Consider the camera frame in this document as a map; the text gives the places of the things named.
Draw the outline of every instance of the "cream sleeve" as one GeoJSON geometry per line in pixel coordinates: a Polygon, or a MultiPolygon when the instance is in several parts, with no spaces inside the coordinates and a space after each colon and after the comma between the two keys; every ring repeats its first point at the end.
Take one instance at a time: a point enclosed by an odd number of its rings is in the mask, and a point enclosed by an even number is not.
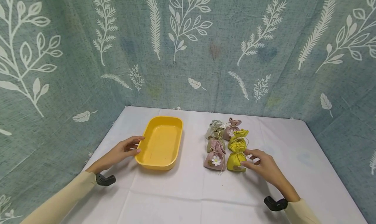
{"type": "Polygon", "coordinates": [[[35,209],[20,224],[59,224],[97,184],[92,172],[81,172],[66,187],[35,209]]]}
{"type": "Polygon", "coordinates": [[[285,212],[291,224],[321,224],[304,199],[289,202],[285,212]]]}

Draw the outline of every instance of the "yellow plastic tray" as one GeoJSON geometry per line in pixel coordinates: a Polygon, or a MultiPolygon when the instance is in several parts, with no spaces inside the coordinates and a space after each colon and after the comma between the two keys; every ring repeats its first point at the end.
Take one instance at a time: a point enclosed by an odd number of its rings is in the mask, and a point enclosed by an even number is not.
{"type": "Polygon", "coordinates": [[[152,118],[145,129],[145,139],[137,147],[141,149],[135,156],[137,163],[147,169],[172,169],[178,157],[182,132],[183,121],[179,118],[152,118]]]}

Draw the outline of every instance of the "flower appliqué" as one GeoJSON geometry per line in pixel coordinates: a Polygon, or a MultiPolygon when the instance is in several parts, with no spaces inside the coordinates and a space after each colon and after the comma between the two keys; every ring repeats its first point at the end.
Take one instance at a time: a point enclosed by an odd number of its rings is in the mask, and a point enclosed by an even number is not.
{"type": "Polygon", "coordinates": [[[212,159],[212,164],[215,165],[215,166],[218,166],[220,165],[222,162],[222,160],[219,158],[219,156],[213,156],[213,159],[212,159]]]}

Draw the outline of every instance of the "drawstring bag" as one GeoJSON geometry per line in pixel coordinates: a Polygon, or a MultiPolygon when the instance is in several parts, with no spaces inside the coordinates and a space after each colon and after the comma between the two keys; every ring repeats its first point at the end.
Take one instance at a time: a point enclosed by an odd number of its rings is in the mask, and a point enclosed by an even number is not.
{"type": "Polygon", "coordinates": [[[208,130],[206,131],[205,138],[210,139],[211,137],[214,137],[213,131],[217,128],[221,128],[223,125],[223,122],[220,120],[213,120],[210,125],[208,130]]]}
{"type": "Polygon", "coordinates": [[[248,130],[244,130],[244,129],[241,129],[239,131],[234,131],[233,132],[234,136],[228,142],[228,149],[230,149],[230,145],[233,142],[240,142],[240,143],[244,144],[245,146],[247,146],[247,144],[245,143],[244,138],[248,135],[248,133],[249,133],[249,131],[248,130]]]}
{"type": "Polygon", "coordinates": [[[239,128],[237,126],[242,123],[241,120],[233,120],[231,117],[228,120],[231,125],[226,127],[222,135],[223,139],[225,139],[226,141],[229,141],[234,136],[234,131],[239,131],[239,128]]]}
{"type": "Polygon", "coordinates": [[[210,150],[210,153],[204,161],[204,167],[224,171],[226,169],[225,150],[220,145],[219,141],[211,140],[210,150]]]}
{"type": "Polygon", "coordinates": [[[232,171],[245,171],[245,167],[240,164],[240,162],[247,161],[244,151],[247,146],[241,142],[233,142],[230,145],[230,150],[232,153],[228,157],[227,169],[232,171]]]}
{"type": "Polygon", "coordinates": [[[220,143],[220,146],[225,148],[225,141],[222,139],[222,132],[224,128],[217,128],[213,131],[213,137],[209,139],[208,145],[206,146],[206,152],[211,152],[211,141],[218,141],[220,143]]]}

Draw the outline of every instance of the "teal fabric backdrop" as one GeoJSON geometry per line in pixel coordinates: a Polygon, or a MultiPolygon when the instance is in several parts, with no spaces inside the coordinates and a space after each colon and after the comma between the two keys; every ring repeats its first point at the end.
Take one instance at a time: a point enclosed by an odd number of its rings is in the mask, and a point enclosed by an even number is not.
{"type": "Polygon", "coordinates": [[[127,105],[304,120],[376,223],[375,1],[0,0],[0,224],[127,105]]]}

